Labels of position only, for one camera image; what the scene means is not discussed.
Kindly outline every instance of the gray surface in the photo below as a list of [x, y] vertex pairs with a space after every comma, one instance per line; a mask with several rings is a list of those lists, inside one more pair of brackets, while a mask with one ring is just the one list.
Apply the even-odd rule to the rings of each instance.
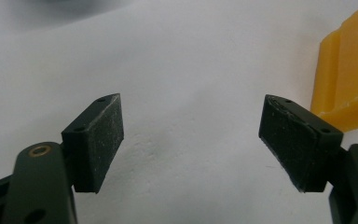
[[[0, 1], [0, 178], [121, 93], [125, 140], [80, 223], [331, 223], [257, 137], [266, 93], [309, 107], [319, 42], [358, 1]], [[358, 143], [347, 133], [344, 147]]]

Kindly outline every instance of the yellow plastic object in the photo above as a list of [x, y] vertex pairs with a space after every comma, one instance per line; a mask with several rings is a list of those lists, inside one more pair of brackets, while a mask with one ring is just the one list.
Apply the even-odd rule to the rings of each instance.
[[358, 128], [358, 11], [321, 43], [310, 111], [342, 132]]

